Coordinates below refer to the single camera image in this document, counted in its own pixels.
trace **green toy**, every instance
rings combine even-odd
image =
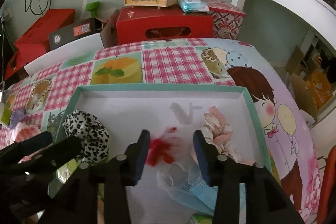
[[[99,1],[91,2],[85,6],[85,10],[91,12],[91,17],[98,17],[97,9],[99,8],[99,6]]]

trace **red chair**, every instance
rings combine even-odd
[[[317,224],[334,224],[336,223],[336,146],[330,150],[327,159],[325,156],[319,159],[324,159],[326,164],[316,222]]]

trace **blue package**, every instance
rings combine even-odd
[[[201,0],[178,0],[183,12],[208,12],[208,5]]]

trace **red gift box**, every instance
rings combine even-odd
[[[124,7],[116,22],[119,44],[151,39],[212,37],[213,19],[207,13],[184,13],[179,5]]]
[[[22,36],[15,46],[25,63],[50,51],[48,34],[75,21],[75,9],[49,9]]]
[[[201,0],[209,6],[213,17],[213,37],[237,39],[246,13],[223,0]]]

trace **brown cardboard box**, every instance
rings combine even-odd
[[[306,86],[311,90],[317,109],[323,107],[333,96],[326,75],[317,69],[308,78]]]
[[[295,47],[295,50],[293,51],[291,57],[288,59],[285,69],[289,73],[289,75],[295,73],[302,79],[307,80],[310,72],[307,68],[301,65],[303,57],[304,56],[302,51],[298,47]]]
[[[295,102],[299,109],[304,110],[317,120],[318,111],[313,99],[313,94],[311,90],[306,87],[306,82],[295,73],[290,76],[290,82],[294,90]]]
[[[288,71],[289,75],[292,75],[295,71],[300,68],[300,63],[303,59],[302,51],[296,46],[293,51],[291,57],[288,59],[288,62],[285,66],[286,71]]]

